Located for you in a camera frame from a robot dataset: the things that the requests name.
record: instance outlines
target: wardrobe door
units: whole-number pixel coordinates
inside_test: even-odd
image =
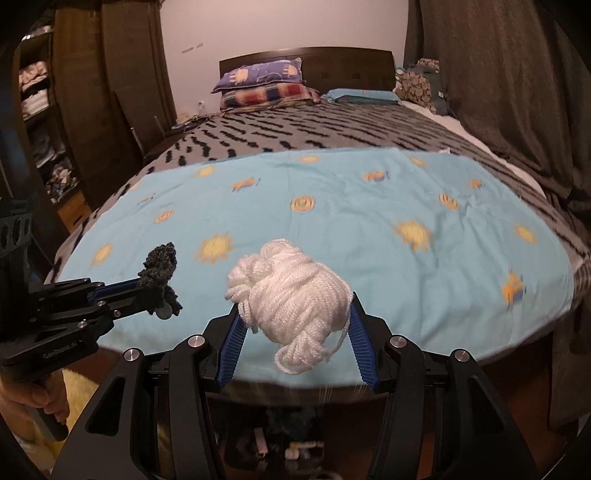
[[[109,88],[144,151],[163,140],[175,123],[162,52],[156,2],[104,1],[103,49]]]
[[[140,170],[141,157],[108,85],[101,2],[70,4],[56,11],[54,85],[76,167],[96,209]]]

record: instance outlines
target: light blue pillow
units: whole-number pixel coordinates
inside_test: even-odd
[[[361,90],[357,88],[335,88],[325,93],[322,98],[337,103],[397,103],[400,98],[390,90]]]

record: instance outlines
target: human hand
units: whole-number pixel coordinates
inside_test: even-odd
[[[42,408],[60,423],[65,423],[70,406],[62,371],[53,372],[43,386],[32,382],[15,383],[6,375],[0,377],[0,412],[9,426],[11,423],[32,422],[24,406]]]

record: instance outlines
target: metal screw head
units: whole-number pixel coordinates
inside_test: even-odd
[[[205,343],[205,337],[202,335],[193,335],[189,340],[187,340],[187,343],[193,348],[198,348]]]
[[[406,338],[401,337],[400,335],[394,335],[390,339],[390,345],[392,345],[394,348],[404,348],[406,347],[406,344]]]
[[[123,354],[123,358],[128,362],[134,362],[139,358],[139,350],[137,348],[130,348]]]
[[[467,362],[470,359],[470,354],[465,350],[456,350],[453,354],[459,362]]]

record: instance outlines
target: white yarn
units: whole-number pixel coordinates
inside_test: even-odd
[[[326,265],[279,239],[238,261],[228,274],[226,298],[238,303],[242,320],[253,332],[260,327],[271,341],[283,345],[275,364],[297,375],[328,361],[343,344],[353,292]],[[336,346],[326,348],[328,335],[339,330]]]

